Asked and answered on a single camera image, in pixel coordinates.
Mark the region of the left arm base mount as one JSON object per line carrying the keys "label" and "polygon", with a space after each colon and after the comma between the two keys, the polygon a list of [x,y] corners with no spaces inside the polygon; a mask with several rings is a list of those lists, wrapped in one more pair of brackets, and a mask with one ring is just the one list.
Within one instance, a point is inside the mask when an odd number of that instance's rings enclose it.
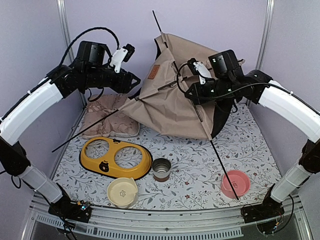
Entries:
{"label": "left arm base mount", "polygon": [[56,203],[50,204],[48,213],[63,219],[88,223],[91,218],[92,208],[88,202],[83,200],[72,202],[69,199],[61,198]]}

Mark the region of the beige pet tent fabric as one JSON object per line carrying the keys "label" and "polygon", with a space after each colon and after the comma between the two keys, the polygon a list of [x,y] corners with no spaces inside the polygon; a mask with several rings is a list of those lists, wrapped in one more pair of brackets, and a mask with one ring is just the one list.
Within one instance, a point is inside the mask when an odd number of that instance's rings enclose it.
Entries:
{"label": "beige pet tent fabric", "polygon": [[170,33],[162,32],[154,41],[155,62],[140,91],[127,98],[120,112],[162,135],[211,140],[225,126],[235,102],[222,99],[193,105],[183,91],[199,78],[188,67],[179,67],[195,58],[209,69],[208,57],[217,51]]}

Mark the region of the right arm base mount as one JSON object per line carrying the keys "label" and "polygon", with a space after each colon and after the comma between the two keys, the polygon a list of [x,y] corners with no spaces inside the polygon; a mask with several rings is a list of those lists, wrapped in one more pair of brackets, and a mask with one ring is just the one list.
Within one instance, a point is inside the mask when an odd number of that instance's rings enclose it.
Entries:
{"label": "right arm base mount", "polygon": [[278,229],[284,216],[284,208],[281,204],[246,204],[240,213],[245,223],[256,222],[258,231],[264,235],[272,235]]}

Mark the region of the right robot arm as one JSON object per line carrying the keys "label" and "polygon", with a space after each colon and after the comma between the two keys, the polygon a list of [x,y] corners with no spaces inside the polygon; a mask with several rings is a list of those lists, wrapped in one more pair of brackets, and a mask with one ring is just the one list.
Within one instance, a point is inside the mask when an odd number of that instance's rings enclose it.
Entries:
{"label": "right robot arm", "polygon": [[308,138],[301,157],[268,190],[258,208],[262,218],[269,218],[286,197],[312,174],[320,171],[320,113],[266,73],[255,69],[244,74],[231,49],[209,56],[208,60],[214,76],[195,58],[187,61],[190,71],[199,77],[199,81],[186,91],[186,98],[196,105],[214,100],[246,98],[282,116]]}

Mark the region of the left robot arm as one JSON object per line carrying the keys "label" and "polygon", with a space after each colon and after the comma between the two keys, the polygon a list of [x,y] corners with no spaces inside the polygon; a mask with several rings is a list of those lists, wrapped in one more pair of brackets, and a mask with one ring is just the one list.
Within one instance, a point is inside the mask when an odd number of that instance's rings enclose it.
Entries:
{"label": "left robot arm", "polygon": [[0,162],[4,170],[55,203],[55,209],[63,217],[74,213],[74,205],[63,198],[61,187],[31,164],[19,138],[46,110],[75,91],[111,88],[119,94],[129,93],[140,79],[121,65],[134,52],[131,44],[110,53],[106,44],[82,41],[70,65],[54,68],[0,120]]}

